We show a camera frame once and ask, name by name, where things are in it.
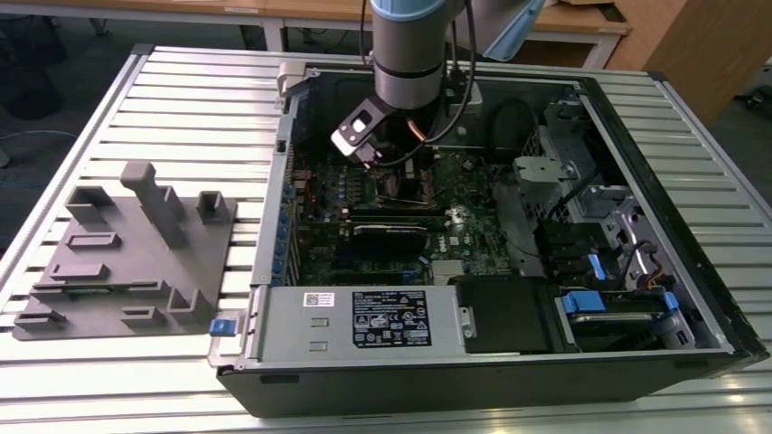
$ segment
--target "blue latch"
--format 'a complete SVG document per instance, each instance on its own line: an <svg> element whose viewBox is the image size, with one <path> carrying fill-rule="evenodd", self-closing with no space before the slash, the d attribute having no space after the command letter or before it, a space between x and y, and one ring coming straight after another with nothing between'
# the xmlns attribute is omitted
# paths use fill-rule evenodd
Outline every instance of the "blue latch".
<svg viewBox="0 0 772 434"><path fill-rule="evenodd" d="M231 337L237 336L235 319L213 319L210 323L210 336Z"/></svg>
<svg viewBox="0 0 772 434"><path fill-rule="evenodd" d="M599 258L599 255L591 253L589 258L593 269L595 270L595 277L598 280L606 280L606 271L603 270L602 259Z"/></svg>
<svg viewBox="0 0 772 434"><path fill-rule="evenodd" d="M665 293L665 305L667 306L667 311L669 312L677 312L678 311L678 298L677 298L677 294L674 294L673 292L666 292Z"/></svg>
<svg viewBox="0 0 772 434"><path fill-rule="evenodd" d="M573 291L561 299L567 314L606 312L606 305L599 291Z"/></svg>

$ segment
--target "warning label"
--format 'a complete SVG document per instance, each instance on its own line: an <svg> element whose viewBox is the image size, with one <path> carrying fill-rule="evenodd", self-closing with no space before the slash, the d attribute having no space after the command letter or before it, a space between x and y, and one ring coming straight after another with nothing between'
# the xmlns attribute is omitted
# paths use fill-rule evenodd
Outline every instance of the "warning label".
<svg viewBox="0 0 772 434"><path fill-rule="evenodd" d="M359 348L433 344L425 291L355 292L353 296Z"/></svg>

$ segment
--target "floor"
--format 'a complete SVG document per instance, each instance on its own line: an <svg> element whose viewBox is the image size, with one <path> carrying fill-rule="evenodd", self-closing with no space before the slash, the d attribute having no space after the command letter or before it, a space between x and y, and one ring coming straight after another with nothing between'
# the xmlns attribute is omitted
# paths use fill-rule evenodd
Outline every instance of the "floor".
<svg viewBox="0 0 772 434"><path fill-rule="evenodd" d="M239 27L213 24L109 22L110 34L95 36L86 19L62 18L58 33L69 59L50 68L50 75L66 98L65 108L38 121L14 119L0 108L0 137L17 131L54 129L78 134L102 100L135 43L245 49ZM291 50L357 54L357 32L327 31L303 34L291 29ZM249 33L247 43L265 43L261 30ZM749 111L734 102L713 132L762 195L772 202L772 118ZM0 255L14 239L45 186L18 187L3 183L45 184L58 170L73 140L63 136L35 135L0 141L0 150L13 158L0 169Z"/></svg>

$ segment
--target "cable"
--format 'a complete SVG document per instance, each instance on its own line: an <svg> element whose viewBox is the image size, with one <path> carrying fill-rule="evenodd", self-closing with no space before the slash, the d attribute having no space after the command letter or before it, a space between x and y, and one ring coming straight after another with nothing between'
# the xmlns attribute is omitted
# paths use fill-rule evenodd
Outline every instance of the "cable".
<svg viewBox="0 0 772 434"><path fill-rule="evenodd" d="M67 137L78 140L78 136L75 136L73 133L69 133L67 131L55 131L55 130L49 130L49 129L47 130L37 130L37 131L21 131L19 133L9 134L7 136L0 137L0 140L7 140L13 137L25 136L27 134L57 134L57 135L67 136Z"/></svg>
<svg viewBox="0 0 772 434"><path fill-rule="evenodd" d="M406 161L409 161L413 156L415 156L415 154L425 148L426 145L431 145L437 142L439 142L451 132L451 130L454 128L457 128L457 124L459 123L459 120L462 119L462 115L465 113L465 111L467 110L467 106L470 105L470 99L473 97L473 87L475 86L475 72L477 72L477 53L478 53L478 46L477 46L477 35L475 35L475 13L473 12L473 1L467 0L467 21L470 22L470 75L467 77L467 88L465 90L463 93L463 98L462 98L462 105L459 106L459 109L457 110L457 114L454 115L454 118L450 120L449 125L446 126L446 128L437 134L437 136L427 138L426 134L422 133L422 130L418 128L418 126L415 125L415 121L413 119L409 119L409 128L411 129L411 132L415 134L417 138L422 141L417 147L413 149L413 151L406 154L406 156L395 161L391 161L389 163L383 163L379 164L381 167L393 167L395 165L401 165L403 164Z"/></svg>
<svg viewBox="0 0 772 434"><path fill-rule="evenodd" d="M333 46L333 48L326 48L325 52L330 53L331 51L337 50L338 47L341 46L341 44L343 43L343 41L346 41L349 34L350 34L350 30L346 30L343 32L343 36L341 36L341 39L338 40L337 44Z"/></svg>
<svg viewBox="0 0 772 434"><path fill-rule="evenodd" d="M657 279L659 279L663 275L665 275L665 265L663 262L661 262L655 256L654 253L650 253L650 261L654 263L654 265L657 265L657 270L653 272L653 274L647 277L647 279L643 281L643 285L641 286L639 289L645 289L649 288L654 281Z"/></svg>
<svg viewBox="0 0 772 434"><path fill-rule="evenodd" d="M623 273L619 276L619 283L617 285L617 290L622 291L626 288L626 282L627 282L627 273L630 272L630 266L633 265L633 260L637 257L637 252L639 251L639 249L646 246L647 244L653 244L651 241L649 240L641 240L639 242L637 242L633 245L633 251L630 252L630 254L627 255L626 258L626 264L623 265L623 267L621 268L623 270Z"/></svg>
<svg viewBox="0 0 772 434"><path fill-rule="evenodd" d="M593 182L595 177L601 174L602 169L597 166L590 175L587 175L585 178L579 180L579 183L575 185L575 188L571 189L571 192L569 192L569 194L565 197L562 197L561 201L558 201L555 206L553 206L551 211L547 213L547 218L545 220L551 219L553 215L558 212L558 210L561 210L566 206L566 204L577 197L577 195L581 194L586 188L589 188L590 183Z"/></svg>
<svg viewBox="0 0 772 434"><path fill-rule="evenodd" d="M361 57L362 64L367 66L367 58L365 57L365 10L367 9L367 0L362 0L362 15L361 15Z"/></svg>
<svg viewBox="0 0 772 434"><path fill-rule="evenodd" d="M451 51L450 51L450 55L453 56L453 60L454 60L454 70L459 69L459 56L457 53L457 46L458 46L458 38L457 38L457 20L454 20L450 23L450 29L451 29L451 34L453 34L453 38L450 40L450 46L451 46Z"/></svg>

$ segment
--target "metal workbench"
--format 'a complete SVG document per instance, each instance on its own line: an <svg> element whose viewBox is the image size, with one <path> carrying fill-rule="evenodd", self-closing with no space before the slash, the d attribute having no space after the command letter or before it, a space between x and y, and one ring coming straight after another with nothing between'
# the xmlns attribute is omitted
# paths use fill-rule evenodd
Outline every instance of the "metal workbench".
<svg viewBox="0 0 772 434"><path fill-rule="evenodd" d="M154 161L159 183L174 185L181 196L221 190L239 199L221 309L247 305L281 116L275 77L287 60L354 63L359 58L158 47L127 61L0 263L0 431L772 432L770 361L631 403L261 420L215 379L207 335L53 342L13 338L15 315L69 224L62 205L70 190L103 185L111 194L129 194L119 175L131 159ZM587 74L497 64L482 69ZM670 85L638 72L593 75L770 347L772 210ZM235 354L237 340L223 339L217 350Z"/></svg>

